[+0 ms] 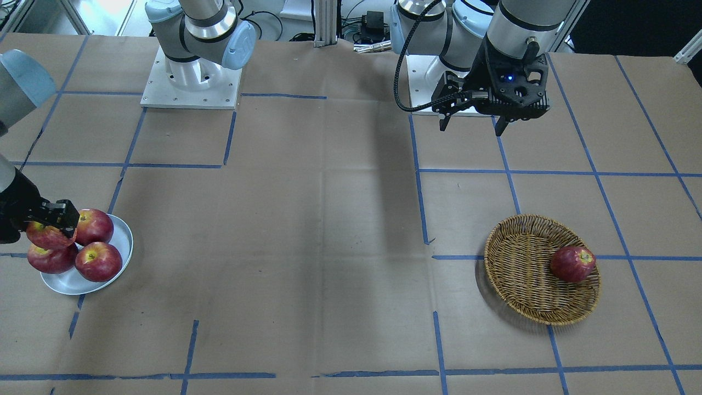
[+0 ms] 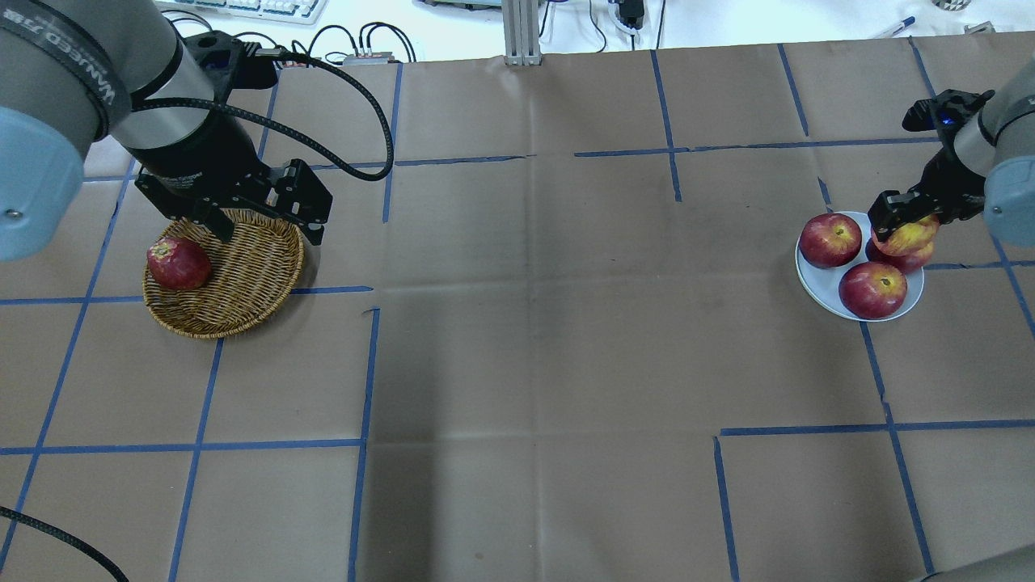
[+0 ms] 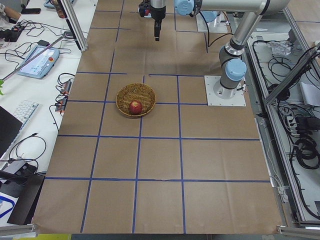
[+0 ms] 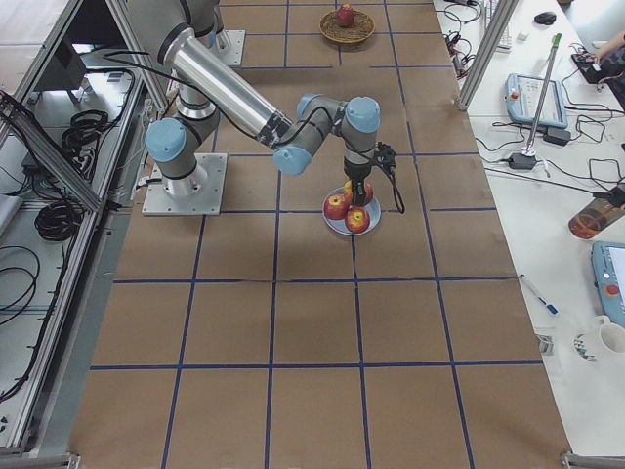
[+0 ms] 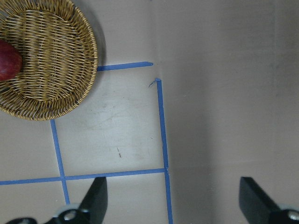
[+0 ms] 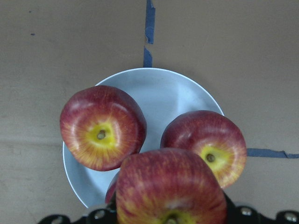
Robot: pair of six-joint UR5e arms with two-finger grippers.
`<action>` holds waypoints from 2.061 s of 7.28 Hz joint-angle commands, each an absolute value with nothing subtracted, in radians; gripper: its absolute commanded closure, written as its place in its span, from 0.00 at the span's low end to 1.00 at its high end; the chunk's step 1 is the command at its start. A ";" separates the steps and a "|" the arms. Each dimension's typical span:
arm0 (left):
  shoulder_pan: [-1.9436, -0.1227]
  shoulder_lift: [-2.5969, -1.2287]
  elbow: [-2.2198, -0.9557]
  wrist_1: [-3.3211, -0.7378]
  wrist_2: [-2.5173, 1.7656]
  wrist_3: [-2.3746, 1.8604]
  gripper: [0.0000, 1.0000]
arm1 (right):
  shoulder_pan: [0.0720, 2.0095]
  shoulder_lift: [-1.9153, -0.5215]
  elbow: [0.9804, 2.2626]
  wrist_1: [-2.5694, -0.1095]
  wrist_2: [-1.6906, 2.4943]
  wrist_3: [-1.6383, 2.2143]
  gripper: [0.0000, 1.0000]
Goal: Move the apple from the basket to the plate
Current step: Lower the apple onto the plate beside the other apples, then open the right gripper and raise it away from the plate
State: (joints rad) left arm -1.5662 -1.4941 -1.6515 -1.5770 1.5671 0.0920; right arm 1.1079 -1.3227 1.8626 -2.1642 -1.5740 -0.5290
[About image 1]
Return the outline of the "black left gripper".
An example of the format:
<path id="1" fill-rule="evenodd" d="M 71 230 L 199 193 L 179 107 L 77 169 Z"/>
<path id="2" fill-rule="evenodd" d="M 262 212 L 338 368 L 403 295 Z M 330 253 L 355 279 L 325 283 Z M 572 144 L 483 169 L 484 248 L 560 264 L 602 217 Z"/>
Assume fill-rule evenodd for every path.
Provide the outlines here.
<path id="1" fill-rule="evenodd" d="M 546 55 L 534 38 L 517 57 L 504 55 L 484 38 L 466 78 L 444 72 L 432 93 L 432 112 L 439 115 L 439 130 L 445 132 L 450 118 L 472 105 L 483 115 L 498 117 L 495 135 L 517 120 L 542 117 L 551 105 L 547 99 Z"/>

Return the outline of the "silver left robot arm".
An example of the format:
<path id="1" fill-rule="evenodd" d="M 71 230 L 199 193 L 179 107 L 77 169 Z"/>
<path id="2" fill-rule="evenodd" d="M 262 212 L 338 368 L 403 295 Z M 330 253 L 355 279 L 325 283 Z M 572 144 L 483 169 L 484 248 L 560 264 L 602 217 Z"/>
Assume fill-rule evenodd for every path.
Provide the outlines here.
<path id="1" fill-rule="evenodd" d="M 389 26 L 393 95 L 399 109 L 429 109 L 446 130 L 451 116 L 470 108 L 507 125 L 542 117 L 547 97 L 547 53 L 564 43 L 587 1 L 396 1 Z M 399 95 L 407 55 L 435 57 L 425 103 L 404 105 Z"/>

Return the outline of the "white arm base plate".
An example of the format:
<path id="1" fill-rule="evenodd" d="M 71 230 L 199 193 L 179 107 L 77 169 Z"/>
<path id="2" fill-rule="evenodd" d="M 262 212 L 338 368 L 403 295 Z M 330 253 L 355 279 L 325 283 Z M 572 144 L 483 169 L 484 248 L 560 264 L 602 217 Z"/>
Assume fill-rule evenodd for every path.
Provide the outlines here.
<path id="1" fill-rule="evenodd" d="M 446 71 L 451 71 L 459 78 L 467 76 L 467 71 L 454 70 L 441 62 L 439 56 L 433 55 L 406 55 L 407 77 L 410 94 L 410 103 L 407 107 L 416 107 L 432 100 L 441 76 Z"/>
<path id="2" fill-rule="evenodd" d="M 158 49 L 140 104 L 145 108 L 235 110 L 241 70 L 200 58 L 176 62 Z"/>

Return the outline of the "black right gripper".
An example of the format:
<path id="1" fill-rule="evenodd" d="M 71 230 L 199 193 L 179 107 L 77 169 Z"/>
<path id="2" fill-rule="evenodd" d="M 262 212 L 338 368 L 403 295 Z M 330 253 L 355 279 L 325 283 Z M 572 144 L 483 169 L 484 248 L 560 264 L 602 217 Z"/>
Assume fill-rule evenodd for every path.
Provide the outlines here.
<path id="1" fill-rule="evenodd" d="M 19 170 L 1 192 L 1 243 L 13 244 L 27 229 L 28 215 L 33 210 L 33 221 L 59 228 L 65 235 L 75 234 L 80 215 L 70 200 L 54 203 L 43 200 L 38 188 Z"/>

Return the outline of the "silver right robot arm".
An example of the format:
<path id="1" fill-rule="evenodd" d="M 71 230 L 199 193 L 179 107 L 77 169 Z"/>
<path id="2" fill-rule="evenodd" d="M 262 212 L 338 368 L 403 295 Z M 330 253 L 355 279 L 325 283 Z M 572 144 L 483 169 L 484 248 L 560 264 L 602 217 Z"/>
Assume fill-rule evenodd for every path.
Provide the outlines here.
<path id="1" fill-rule="evenodd" d="M 254 51 L 254 27 L 229 1 L 148 1 L 145 11 L 163 54 L 173 63 L 207 60 L 240 70 Z M 2 135 L 55 94 L 49 72 L 18 49 L 2 53 Z M 1 168 L 2 243 L 18 242 L 31 222 L 71 238 L 80 214 L 70 200 L 51 202 L 7 158 Z"/>

